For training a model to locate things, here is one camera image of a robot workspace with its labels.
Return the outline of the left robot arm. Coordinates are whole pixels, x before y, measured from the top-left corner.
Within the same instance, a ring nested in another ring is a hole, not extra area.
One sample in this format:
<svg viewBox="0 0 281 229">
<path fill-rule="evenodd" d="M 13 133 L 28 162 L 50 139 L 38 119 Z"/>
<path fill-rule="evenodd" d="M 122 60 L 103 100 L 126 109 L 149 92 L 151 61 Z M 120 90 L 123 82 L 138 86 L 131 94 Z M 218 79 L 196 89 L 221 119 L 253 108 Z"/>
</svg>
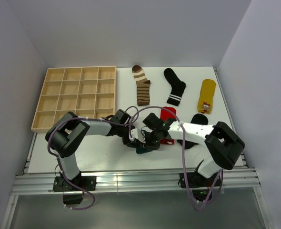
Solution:
<svg viewBox="0 0 281 229">
<path fill-rule="evenodd" d="M 76 190 L 81 184 L 81 171 L 77 165 L 75 152 L 85 136 L 118 136 L 124 145 L 135 148 L 136 144 L 129 139 L 128 122 L 131 116 L 123 110 L 100 119 L 88 119 L 68 111 L 46 133 L 50 154 L 56 156 L 60 170 L 64 172 L 64 186 Z"/>
</svg>

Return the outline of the dark teal sock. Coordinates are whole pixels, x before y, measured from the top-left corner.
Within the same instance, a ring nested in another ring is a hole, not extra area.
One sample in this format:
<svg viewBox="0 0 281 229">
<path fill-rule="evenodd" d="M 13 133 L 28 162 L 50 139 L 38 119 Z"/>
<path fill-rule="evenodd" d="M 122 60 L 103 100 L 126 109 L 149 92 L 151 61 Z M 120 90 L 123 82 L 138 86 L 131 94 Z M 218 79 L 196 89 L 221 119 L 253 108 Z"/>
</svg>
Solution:
<svg viewBox="0 0 281 229">
<path fill-rule="evenodd" d="M 148 152 L 152 152 L 154 150 L 153 146 L 148 146 L 147 144 L 137 143 L 136 144 L 136 153 L 137 154 L 145 154 Z"/>
</svg>

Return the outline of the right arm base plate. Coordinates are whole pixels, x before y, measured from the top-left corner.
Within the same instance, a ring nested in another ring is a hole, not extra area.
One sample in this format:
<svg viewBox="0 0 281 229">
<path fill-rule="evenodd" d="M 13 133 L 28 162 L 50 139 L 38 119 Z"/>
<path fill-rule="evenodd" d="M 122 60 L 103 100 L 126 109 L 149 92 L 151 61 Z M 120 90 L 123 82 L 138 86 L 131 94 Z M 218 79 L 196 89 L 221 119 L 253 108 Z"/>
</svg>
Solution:
<svg viewBox="0 0 281 229">
<path fill-rule="evenodd" d="M 213 174 L 210 178 L 204 178 L 202 175 L 194 172 L 187 172 L 187 181 L 189 188 L 211 187 L 217 174 Z M 186 188 L 184 173 L 179 173 L 178 186 Z"/>
</svg>

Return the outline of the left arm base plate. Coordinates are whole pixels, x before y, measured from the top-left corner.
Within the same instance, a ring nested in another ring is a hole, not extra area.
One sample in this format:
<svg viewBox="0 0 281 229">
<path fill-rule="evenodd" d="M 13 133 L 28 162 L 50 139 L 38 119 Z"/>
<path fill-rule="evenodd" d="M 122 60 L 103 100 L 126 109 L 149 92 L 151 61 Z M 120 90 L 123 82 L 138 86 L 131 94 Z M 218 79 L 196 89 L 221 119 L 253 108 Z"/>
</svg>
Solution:
<svg viewBox="0 0 281 229">
<path fill-rule="evenodd" d="M 97 177 L 96 176 L 81 176 L 72 184 L 68 183 L 67 180 L 60 176 L 55 177 L 52 191 L 53 192 L 70 192 L 70 191 L 80 191 L 82 188 L 87 191 L 94 191 L 96 189 Z"/>
</svg>

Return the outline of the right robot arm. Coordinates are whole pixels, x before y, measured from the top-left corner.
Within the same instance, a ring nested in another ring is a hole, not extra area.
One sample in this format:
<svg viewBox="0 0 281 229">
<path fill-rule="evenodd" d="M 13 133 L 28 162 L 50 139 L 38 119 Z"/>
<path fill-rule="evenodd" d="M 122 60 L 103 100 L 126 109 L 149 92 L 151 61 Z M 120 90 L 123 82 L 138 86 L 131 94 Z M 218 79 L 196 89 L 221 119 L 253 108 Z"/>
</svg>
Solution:
<svg viewBox="0 0 281 229">
<path fill-rule="evenodd" d="M 224 122 L 215 125 L 183 123 L 175 118 L 166 121 L 154 113 L 149 114 L 143 123 L 151 130 L 146 143 L 157 143 L 164 139 L 185 140 L 206 146 L 209 156 L 194 172 L 195 183 L 206 185 L 211 177 L 222 169 L 232 170 L 245 148 L 245 143 Z"/>
</svg>

